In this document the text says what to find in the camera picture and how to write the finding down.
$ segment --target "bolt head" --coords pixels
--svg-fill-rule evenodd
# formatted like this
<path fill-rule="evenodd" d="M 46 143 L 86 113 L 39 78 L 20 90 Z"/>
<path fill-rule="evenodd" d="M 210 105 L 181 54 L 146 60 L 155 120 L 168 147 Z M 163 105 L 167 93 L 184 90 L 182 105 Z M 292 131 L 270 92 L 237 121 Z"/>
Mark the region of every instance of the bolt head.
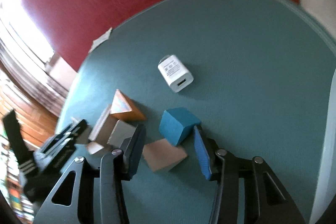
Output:
<path fill-rule="evenodd" d="M 112 155 L 118 156 L 122 153 L 123 151 L 121 149 L 114 149 L 112 150 Z"/>
<path fill-rule="evenodd" d="M 254 161 L 257 163 L 257 164 L 262 164 L 264 162 L 263 158 L 262 157 L 255 157 L 254 158 Z"/>
<path fill-rule="evenodd" d="M 225 156 L 227 154 L 227 151 L 225 149 L 218 149 L 216 153 L 219 156 Z"/>
<path fill-rule="evenodd" d="M 77 164 L 80 164 L 81 162 L 83 162 L 83 160 L 84 160 L 84 157 L 76 157 L 75 158 L 75 163 L 77 163 Z"/>

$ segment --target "usb port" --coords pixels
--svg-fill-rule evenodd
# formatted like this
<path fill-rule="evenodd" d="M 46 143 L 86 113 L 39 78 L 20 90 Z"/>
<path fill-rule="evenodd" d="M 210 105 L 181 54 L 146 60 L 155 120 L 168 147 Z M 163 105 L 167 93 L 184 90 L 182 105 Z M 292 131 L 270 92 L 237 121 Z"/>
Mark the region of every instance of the usb port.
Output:
<path fill-rule="evenodd" d="M 184 80 L 182 80 L 180 83 L 178 83 L 177 84 L 177 86 L 180 86 L 180 85 L 182 85 L 184 82 L 185 82 L 186 80 L 184 79 Z"/>

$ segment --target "rectangular wooden block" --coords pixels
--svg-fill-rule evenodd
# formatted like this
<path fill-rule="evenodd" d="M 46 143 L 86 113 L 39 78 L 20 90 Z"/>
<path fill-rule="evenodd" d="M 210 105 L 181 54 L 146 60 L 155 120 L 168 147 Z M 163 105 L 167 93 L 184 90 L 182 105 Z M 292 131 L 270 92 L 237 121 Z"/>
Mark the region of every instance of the rectangular wooden block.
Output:
<path fill-rule="evenodd" d="M 128 123 L 118 120 L 113 128 L 113 131 L 108 139 L 108 144 L 114 148 L 120 148 L 123 141 L 133 136 L 135 127 Z"/>
<path fill-rule="evenodd" d="M 109 137 L 118 121 L 117 118 L 110 115 L 110 109 L 111 105 L 108 105 L 89 135 L 90 141 L 95 141 L 102 146 L 107 145 Z"/>
<path fill-rule="evenodd" d="M 143 147 L 142 155 L 153 172 L 169 171 L 188 157 L 181 146 L 172 146 L 166 139 L 146 144 Z"/>

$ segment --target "beige block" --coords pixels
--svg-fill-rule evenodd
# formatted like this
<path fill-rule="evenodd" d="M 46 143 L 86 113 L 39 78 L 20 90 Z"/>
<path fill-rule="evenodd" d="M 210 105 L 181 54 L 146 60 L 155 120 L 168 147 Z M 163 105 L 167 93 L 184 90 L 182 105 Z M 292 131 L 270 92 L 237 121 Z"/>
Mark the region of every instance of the beige block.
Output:
<path fill-rule="evenodd" d="M 153 172 L 169 171 L 188 157 L 182 146 L 172 146 L 166 139 L 146 144 L 142 155 Z"/>

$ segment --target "triangular prism block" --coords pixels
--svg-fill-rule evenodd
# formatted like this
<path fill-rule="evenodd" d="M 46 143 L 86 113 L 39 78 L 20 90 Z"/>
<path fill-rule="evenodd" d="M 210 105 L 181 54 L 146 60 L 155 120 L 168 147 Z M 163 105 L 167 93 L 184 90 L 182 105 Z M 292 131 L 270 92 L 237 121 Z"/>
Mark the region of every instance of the triangular prism block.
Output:
<path fill-rule="evenodd" d="M 134 105 L 133 101 L 118 89 L 114 94 L 110 114 L 124 122 L 146 120 L 146 116 Z"/>

